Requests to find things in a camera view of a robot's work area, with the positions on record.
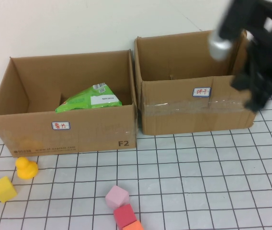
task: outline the stacked blocks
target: stacked blocks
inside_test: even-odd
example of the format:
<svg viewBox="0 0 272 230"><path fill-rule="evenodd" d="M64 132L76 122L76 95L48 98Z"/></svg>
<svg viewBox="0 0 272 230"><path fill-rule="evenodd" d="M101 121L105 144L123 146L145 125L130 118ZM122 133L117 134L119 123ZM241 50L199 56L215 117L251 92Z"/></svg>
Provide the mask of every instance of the stacked blocks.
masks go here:
<svg viewBox="0 0 272 230"><path fill-rule="evenodd" d="M16 190L9 178L4 176L0 179L0 201L5 203L6 201L13 199L15 196L17 196Z"/></svg>
<svg viewBox="0 0 272 230"><path fill-rule="evenodd" d="M144 230L129 204L128 191L115 185L105 199L106 204L114 210L113 215L119 230Z"/></svg>
<svg viewBox="0 0 272 230"><path fill-rule="evenodd" d="M144 230L139 220L135 221L134 223L126 226L123 230Z"/></svg>
<svg viewBox="0 0 272 230"><path fill-rule="evenodd" d="M120 230L137 221L137 218L130 204L117 208L113 212L113 215Z"/></svg>
<svg viewBox="0 0 272 230"><path fill-rule="evenodd" d="M106 195L106 204L111 209L115 210L130 202L128 191L114 185L110 192Z"/></svg>

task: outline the yellow rubber duck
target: yellow rubber duck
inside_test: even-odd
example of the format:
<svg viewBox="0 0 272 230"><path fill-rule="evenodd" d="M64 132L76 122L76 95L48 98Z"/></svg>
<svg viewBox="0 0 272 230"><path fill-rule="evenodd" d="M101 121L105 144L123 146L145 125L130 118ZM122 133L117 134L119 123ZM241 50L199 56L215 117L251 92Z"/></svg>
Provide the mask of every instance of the yellow rubber duck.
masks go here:
<svg viewBox="0 0 272 230"><path fill-rule="evenodd" d="M38 173L38 165L34 161L29 161L25 157L16 160L17 175L20 179L32 179Z"/></svg>

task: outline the green snack bag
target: green snack bag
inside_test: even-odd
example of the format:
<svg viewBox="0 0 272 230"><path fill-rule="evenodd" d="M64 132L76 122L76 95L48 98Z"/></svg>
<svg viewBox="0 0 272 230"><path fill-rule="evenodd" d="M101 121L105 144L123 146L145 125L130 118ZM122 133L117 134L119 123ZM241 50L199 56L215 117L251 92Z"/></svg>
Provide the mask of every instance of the green snack bag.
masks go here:
<svg viewBox="0 0 272 230"><path fill-rule="evenodd" d="M70 97L55 112L61 113L73 109L93 109L110 106L122 106L122 103L105 83L101 83Z"/></svg>

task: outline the open cardboard box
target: open cardboard box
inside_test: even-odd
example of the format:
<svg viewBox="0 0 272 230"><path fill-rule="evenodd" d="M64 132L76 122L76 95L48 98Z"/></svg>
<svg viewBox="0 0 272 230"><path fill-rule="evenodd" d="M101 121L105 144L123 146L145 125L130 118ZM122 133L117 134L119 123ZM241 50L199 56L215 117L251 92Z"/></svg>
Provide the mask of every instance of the open cardboard box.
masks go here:
<svg viewBox="0 0 272 230"><path fill-rule="evenodd" d="M103 82L123 106L55 113ZM14 157L135 148L136 131L130 51L10 59L0 86L0 137Z"/></svg>
<svg viewBox="0 0 272 230"><path fill-rule="evenodd" d="M197 32L135 40L138 108L147 135L192 133L252 126L244 109L249 92L231 88L246 60L245 34L225 61L209 54L208 36Z"/></svg>

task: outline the orange foam cube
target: orange foam cube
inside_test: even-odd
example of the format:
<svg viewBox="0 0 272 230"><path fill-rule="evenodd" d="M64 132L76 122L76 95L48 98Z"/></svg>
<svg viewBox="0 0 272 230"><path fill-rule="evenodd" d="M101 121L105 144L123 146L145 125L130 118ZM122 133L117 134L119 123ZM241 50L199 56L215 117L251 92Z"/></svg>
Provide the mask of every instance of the orange foam cube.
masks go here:
<svg viewBox="0 0 272 230"><path fill-rule="evenodd" d="M124 227L122 230L144 230L139 220L135 221L134 223Z"/></svg>

